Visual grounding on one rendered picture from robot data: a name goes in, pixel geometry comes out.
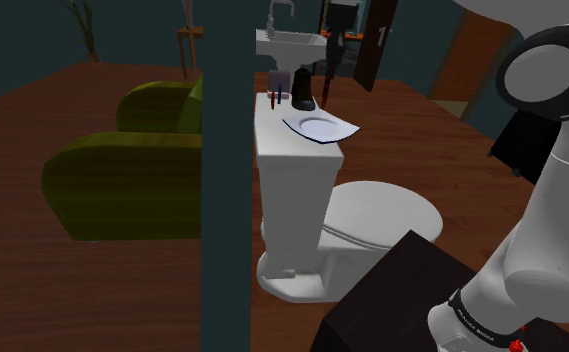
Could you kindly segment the white toilet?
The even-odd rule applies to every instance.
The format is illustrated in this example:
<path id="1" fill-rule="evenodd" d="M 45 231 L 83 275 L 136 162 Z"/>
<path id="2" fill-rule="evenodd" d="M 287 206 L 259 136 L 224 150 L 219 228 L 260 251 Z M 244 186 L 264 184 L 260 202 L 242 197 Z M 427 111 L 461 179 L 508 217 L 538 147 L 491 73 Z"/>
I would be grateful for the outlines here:
<path id="1" fill-rule="evenodd" d="M 266 250 L 260 286 L 292 303 L 340 301 L 409 231 L 433 242 L 442 232 L 437 208 L 423 196 L 380 181 L 339 184 L 339 142 L 319 144 L 282 119 L 313 111 L 270 93 L 255 98 L 255 148 Z"/>

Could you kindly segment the olive green sofa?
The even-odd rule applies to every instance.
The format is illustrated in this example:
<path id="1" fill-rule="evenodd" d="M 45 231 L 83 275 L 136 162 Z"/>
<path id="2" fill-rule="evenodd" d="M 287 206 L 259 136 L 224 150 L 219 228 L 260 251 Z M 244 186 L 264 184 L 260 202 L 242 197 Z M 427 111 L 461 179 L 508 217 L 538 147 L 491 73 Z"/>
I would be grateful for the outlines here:
<path id="1" fill-rule="evenodd" d="M 44 198 L 75 241 L 201 234 L 203 81 L 128 92 L 114 132 L 78 138 L 48 160 Z"/>

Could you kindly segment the black boot-shaped object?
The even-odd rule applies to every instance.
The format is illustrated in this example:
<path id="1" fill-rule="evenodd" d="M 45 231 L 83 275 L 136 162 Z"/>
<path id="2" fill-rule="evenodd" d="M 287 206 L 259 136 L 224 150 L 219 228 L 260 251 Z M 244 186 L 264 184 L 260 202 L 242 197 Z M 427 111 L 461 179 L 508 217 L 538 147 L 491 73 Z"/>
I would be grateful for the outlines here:
<path id="1" fill-rule="evenodd" d="M 291 88 L 292 107 L 300 111 L 313 111 L 316 108 L 311 90 L 312 75 L 305 68 L 295 71 Z"/>

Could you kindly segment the dark brown open door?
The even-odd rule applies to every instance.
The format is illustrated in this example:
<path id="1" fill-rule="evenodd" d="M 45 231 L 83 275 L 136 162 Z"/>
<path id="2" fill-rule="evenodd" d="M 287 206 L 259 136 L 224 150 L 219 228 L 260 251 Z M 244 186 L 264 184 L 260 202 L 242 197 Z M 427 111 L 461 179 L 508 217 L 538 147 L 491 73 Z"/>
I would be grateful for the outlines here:
<path id="1" fill-rule="evenodd" d="M 373 89 L 398 2 L 399 0 L 370 1 L 353 74 L 355 81 L 368 92 Z"/>

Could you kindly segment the potted plant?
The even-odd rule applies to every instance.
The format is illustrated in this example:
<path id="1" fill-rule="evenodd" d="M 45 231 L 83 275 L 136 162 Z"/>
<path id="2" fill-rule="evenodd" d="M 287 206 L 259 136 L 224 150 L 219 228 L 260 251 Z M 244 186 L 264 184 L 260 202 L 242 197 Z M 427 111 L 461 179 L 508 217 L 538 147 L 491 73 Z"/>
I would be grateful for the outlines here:
<path id="1" fill-rule="evenodd" d="M 60 8 L 66 11 L 69 18 L 75 23 L 79 37 L 75 41 L 81 43 L 87 52 L 87 60 L 92 67 L 102 67 L 103 61 L 96 50 L 96 35 L 93 30 L 93 8 L 82 0 L 60 0 Z"/>

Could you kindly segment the small wooden table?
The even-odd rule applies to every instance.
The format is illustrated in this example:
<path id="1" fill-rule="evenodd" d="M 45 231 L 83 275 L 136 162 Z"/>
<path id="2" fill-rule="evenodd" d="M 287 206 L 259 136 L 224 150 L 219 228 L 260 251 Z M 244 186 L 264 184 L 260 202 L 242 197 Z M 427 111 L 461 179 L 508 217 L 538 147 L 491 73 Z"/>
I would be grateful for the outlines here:
<path id="1" fill-rule="evenodd" d="M 195 39 L 200 39 L 203 37 L 203 28 L 198 27 L 195 28 L 193 23 L 193 1 L 194 0 L 180 0 L 185 18 L 186 18 L 186 25 L 181 28 L 180 30 L 176 31 L 178 45 L 180 49 L 180 57 L 181 57 L 181 68 L 185 79 L 189 78 L 189 71 L 187 68 L 187 63 L 185 60 L 185 51 L 183 46 L 183 40 L 185 38 L 188 39 L 189 43 L 189 54 L 191 60 L 191 71 L 194 72 L 197 69 L 197 56 L 196 56 L 196 49 L 195 49 Z"/>

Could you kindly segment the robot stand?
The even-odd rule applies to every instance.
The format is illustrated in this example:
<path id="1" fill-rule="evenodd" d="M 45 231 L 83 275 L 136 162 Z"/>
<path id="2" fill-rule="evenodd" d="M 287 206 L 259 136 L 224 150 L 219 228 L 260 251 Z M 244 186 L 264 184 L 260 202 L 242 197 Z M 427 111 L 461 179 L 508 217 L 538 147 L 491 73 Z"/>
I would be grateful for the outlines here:
<path id="1" fill-rule="evenodd" d="M 309 352 L 438 352 L 429 310 L 460 289 L 474 272 L 409 231 L 322 319 Z M 569 352 L 569 333 L 534 319 L 508 335 L 477 325 L 452 303 L 458 324 L 502 352 Z"/>

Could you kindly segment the white sink with faucet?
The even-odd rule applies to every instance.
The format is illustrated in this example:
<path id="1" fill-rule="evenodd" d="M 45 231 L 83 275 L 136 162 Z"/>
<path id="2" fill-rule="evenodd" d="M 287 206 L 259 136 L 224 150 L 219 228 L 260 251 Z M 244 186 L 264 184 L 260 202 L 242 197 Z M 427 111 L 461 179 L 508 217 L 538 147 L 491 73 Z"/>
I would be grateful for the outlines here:
<path id="1" fill-rule="evenodd" d="M 276 30 L 275 4 L 289 5 L 290 16 L 294 16 L 292 0 L 270 0 L 266 28 L 256 30 L 256 54 L 270 56 L 276 61 L 278 70 L 291 73 L 302 65 L 323 60 L 326 57 L 327 39 L 320 34 Z"/>

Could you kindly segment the grey purple box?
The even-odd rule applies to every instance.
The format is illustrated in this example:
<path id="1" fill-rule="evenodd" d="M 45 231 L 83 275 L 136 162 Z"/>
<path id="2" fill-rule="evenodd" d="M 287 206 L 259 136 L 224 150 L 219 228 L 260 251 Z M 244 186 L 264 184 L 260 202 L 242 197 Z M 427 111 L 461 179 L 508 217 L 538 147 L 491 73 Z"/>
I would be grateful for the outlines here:
<path id="1" fill-rule="evenodd" d="M 282 93 L 282 98 L 290 96 L 291 73 L 289 71 L 270 70 L 268 72 L 268 92 Z"/>

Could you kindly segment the white square plate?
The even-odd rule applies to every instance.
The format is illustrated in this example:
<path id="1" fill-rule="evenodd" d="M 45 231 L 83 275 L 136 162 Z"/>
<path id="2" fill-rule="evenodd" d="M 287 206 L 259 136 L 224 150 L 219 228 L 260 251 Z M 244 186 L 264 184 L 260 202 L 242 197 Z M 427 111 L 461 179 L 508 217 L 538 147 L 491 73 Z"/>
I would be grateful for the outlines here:
<path id="1" fill-rule="evenodd" d="M 302 137 L 319 144 L 336 143 L 359 131 L 357 125 L 342 120 L 324 110 L 289 116 L 282 121 Z"/>

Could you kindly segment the dark red long-handled tool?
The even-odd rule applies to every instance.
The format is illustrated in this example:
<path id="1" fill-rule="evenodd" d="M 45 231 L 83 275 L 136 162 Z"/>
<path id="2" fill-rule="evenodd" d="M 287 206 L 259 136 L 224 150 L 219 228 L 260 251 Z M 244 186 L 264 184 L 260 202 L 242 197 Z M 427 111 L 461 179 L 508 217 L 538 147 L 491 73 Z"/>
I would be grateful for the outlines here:
<path id="1" fill-rule="evenodd" d="M 334 79 L 336 67 L 332 64 L 326 66 L 325 78 L 322 90 L 321 108 L 325 109 L 329 98 L 329 90 L 332 80 Z"/>

